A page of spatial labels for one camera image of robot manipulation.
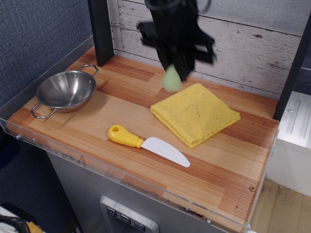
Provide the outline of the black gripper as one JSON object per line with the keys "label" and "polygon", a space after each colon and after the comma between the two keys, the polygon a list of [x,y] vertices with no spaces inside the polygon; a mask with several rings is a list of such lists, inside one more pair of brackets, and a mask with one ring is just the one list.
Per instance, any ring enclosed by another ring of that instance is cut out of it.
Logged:
{"label": "black gripper", "polygon": [[212,64],[215,40],[198,25],[195,7],[151,11],[153,20],[139,22],[143,44],[155,47],[164,70],[174,65],[180,80],[187,79],[195,59]]}

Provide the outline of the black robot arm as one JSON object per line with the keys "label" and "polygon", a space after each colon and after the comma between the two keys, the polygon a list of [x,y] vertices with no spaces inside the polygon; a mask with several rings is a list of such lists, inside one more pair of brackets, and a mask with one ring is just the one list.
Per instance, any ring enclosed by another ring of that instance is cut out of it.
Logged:
{"label": "black robot arm", "polygon": [[181,81],[195,68],[195,61],[212,64],[215,40],[198,25],[195,0],[147,0],[153,20],[139,22],[144,45],[154,47],[164,69],[174,65]]}

